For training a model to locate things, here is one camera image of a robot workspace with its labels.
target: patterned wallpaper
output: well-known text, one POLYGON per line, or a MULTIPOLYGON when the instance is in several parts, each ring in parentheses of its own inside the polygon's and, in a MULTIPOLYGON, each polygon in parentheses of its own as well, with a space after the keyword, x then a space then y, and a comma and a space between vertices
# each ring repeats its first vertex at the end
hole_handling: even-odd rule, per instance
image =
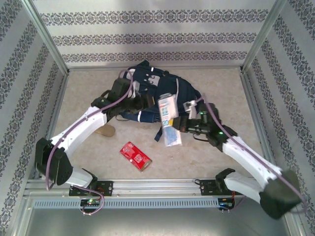
POLYGON ((289 0, 248 71, 274 158, 295 170, 309 208, 301 215, 315 235, 315 5, 289 0))
POLYGON ((241 65, 275 0, 34 0, 69 68, 241 65))
POLYGON ((0 236, 9 233, 63 75, 18 0, 0 0, 0 236))

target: red box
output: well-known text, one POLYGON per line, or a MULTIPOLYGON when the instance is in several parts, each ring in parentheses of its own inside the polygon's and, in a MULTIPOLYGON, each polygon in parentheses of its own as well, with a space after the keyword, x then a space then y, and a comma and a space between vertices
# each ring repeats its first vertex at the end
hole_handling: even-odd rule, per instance
POLYGON ((143 171, 152 162, 152 160, 132 142, 126 143, 120 150, 120 153, 140 171, 143 171))

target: toothpaste box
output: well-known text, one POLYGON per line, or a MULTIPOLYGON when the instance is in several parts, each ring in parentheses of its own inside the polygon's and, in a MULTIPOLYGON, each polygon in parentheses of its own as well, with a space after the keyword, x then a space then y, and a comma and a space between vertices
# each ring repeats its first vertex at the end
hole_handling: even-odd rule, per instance
POLYGON ((178 116, 175 95, 171 95, 170 93, 162 95, 161 99, 158 100, 158 108, 161 116, 165 145, 170 147, 182 144, 180 131, 172 127, 172 119, 178 116))

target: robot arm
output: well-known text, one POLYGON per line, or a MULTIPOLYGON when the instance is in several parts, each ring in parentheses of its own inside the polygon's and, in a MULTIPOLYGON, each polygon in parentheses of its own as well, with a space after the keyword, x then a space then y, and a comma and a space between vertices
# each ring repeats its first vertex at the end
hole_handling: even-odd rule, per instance
MULTIPOLYGON (((209 103, 209 105, 215 117, 221 123, 218 110, 214 104, 209 103)), ((193 133, 194 138, 195 135, 204 134, 207 138, 205 141, 232 157, 253 176, 253 178, 248 178, 228 168, 216 176, 216 185, 219 190, 239 192, 255 200, 269 216, 275 219, 280 218, 301 202, 300 197, 262 163, 299 190, 299 182, 295 172, 291 170, 283 171, 280 167, 271 164, 246 145, 234 130, 223 125, 224 130, 232 137, 232 139, 229 138, 217 126, 209 114, 206 104, 200 106, 200 115, 200 119, 177 117, 173 120, 173 127, 181 132, 193 133), (246 149, 252 152, 260 162, 254 159, 246 149)))
POLYGON ((137 82, 133 82, 133 89, 127 98, 108 110, 104 110, 102 112, 100 111, 100 109, 122 97, 122 95, 127 92, 129 86, 130 80, 122 78, 116 79, 112 89, 104 92, 100 97, 96 98, 91 103, 88 110, 69 128, 50 140, 46 140, 44 138, 40 139, 36 144, 35 150, 36 169, 45 175, 47 160, 53 147, 60 139, 63 138, 63 135, 67 131, 73 129, 74 125, 77 124, 78 121, 85 119, 58 145, 51 161, 48 178, 56 185, 69 183, 71 185, 94 190, 97 178, 87 170, 72 167, 69 158, 87 137, 120 112, 137 113, 154 105, 154 100, 151 96, 139 95, 136 93, 139 89, 139 84, 137 82))

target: wire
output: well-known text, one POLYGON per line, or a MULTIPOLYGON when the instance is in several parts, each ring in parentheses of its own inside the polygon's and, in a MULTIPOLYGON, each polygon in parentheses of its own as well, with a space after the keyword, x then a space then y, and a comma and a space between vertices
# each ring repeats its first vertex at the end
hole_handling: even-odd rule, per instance
MULTIPOLYGON (((90 117, 96 115, 97 113, 100 113, 104 110, 107 110, 115 105, 117 105, 118 103, 120 103, 122 100, 124 100, 129 92, 131 91, 131 88, 132 88, 132 83, 133 83, 133 76, 132 74, 130 73, 129 70, 123 70, 119 73, 118 75, 118 78, 120 78, 120 75, 122 74, 122 72, 128 72, 129 75, 130 75, 130 85, 129 85, 129 88, 127 90, 127 92, 120 98, 118 99, 117 101, 109 104, 108 106, 106 107, 103 107, 95 112, 92 112, 91 114, 87 115, 86 117, 82 118, 81 120, 79 120, 78 122, 76 122, 72 127, 70 127, 66 132, 65 134, 63 134, 63 136, 57 141, 57 143, 54 145, 53 149, 51 150, 50 154, 49 154, 49 157, 48 157, 48 160, 47 160, 47 167, 46 167, 46 173, 45 173, 45 176, 46 176, 46 189, 47 191, 51 190, 52 187, 54 186, 54 183, 52 183, 50 186, 49 186, 49 171, 50 171, 50 164, 51 164, 51 160, 54 156, 54 153, 56 151, 56 149, 58 148, 58 146, 65 140, 65 138, 77 127, 79 126, 81 123, 83 123, 84 121, 86 121, 87 119, 89 119, 90 117)), ((91 190, 91 189, 87 189, 87 188, 82 188, 82 187, 79 187, 79 186, 75 186, 76 188, 80 188, 80 189, 83 189, 83 190, 86 190, 86 191, 89 191, 89 192, 94 192, 96 194, 100 194, 99 192, 97 191, 94 191, 94 190, 91 190)))
POLYGON ((196 100, 196 103, 200 102, 202 99, 203 99, 202 97, 198 98, 198 99, 196 100))
POLYGON ((201 182, 201 180, 200 179, 195 179, 195 184, 197 184, 197 185, 199 185, 200 186, 200 182, 201 182))
POLYGON ((235 209, 238 208, 241 204, 243 204, 243 202, 245 201, 245 198, 246 198, 246 196, 244 196, 244 197, 240 200, 240 202, 239 202, 235 207, 233 207, 232 210, 235 210, 235 209))
POLYGON ((109 92, 110 90, 106 90, 104 93, 102 93, 101 97, 105 97, 109 92))
POLYGON ((85 208, 87 205, 84 205, 83 208, 82 208, 82 210, 80 210, 84 215, 93 215, 93 214, 97 213, 99 210, 101 210, 101 209, 103 208, 104 203, 105 203, 105 199, 104 199, 104 195, 103 195, 103 194, 101 194, 100 192, 97 192, 97 191, 95 191, 95 190, 91 190, 91 189, 84 188, 84 187, 80 187, 80 186, 76 186, 76 185, 74 185, 73 187, 79 188, 79 189, 81 189, 81 190, 85 190, 85 191, 88 191, 88 192, 91 192, 91 193, 98 194, 98 195, 100 196, 100 198, 101 198, 101 204, 100 204, 99 207, 98 207, 97 209, 95 209, 95 211, 93 211, 93 212, 86 213, 86 212, 84 211, 84 208, 85 208))
POLYGON ((100 193, 103 195, 105 193, 104 189, 102 187, 98 187, 96 190, 100 190, 100 193))
POLYGON ((194 134, 192 134, 192 137, 193 137, 194 139, 198 140, 198 141, 208 142, 207 139, 199 139, 199 138, 196 138, 196 135, 198 136, 198 135, 200 135, 200 134, 194 133, 194 134))
POLYGON ((235 192, 232 191, 232 199, 233 199, 233 204, 235 203, 235 192))
POLYGON ((294 211, 294 212, 290 212, 290 213, 294 213, 294 214, 300 214, 303 212, 306 212, 307 208, 308 208, 308 204, 306 202, 306 200, 304 199, 304 197, 302 196, 302 194, 299 192, 299 190, 297 190, 291 183, 289 183, 285 178, 283 178, 281 175, 279 175, 276 171, 274 171, 271 167, 269 167, 266 163, 264 163, 262 160, 260 160, 252 151, 248 150, 245 146, 243 146, 242 144, 240 144, 238 141, 236 141, 224 128, 223 126, 220 124, 220 122, 218 121, 218 119, 216 118, 212 108, 210 107, 209 103, 207 102, 207 97, 205 94, 202 95, 202 98, 207 106, 207 109, 210 113, 210 115, 212 116, 212 119, 215 121, 215 123, 217 124, 217 126, 226 134, 226 136, 229 137, 229 139, 231 139, 237 146, 239 146, 241 149, 244 149, 249 155, 251 155, 256 161, 258 161, 263 167, 265 167, 266 169, 268 169, 271 173, 273 173, 277 178, 279 178, 283 183, 285 183, 301 200, 302 203, 304 205, 303 210, 300 211, 294 211))

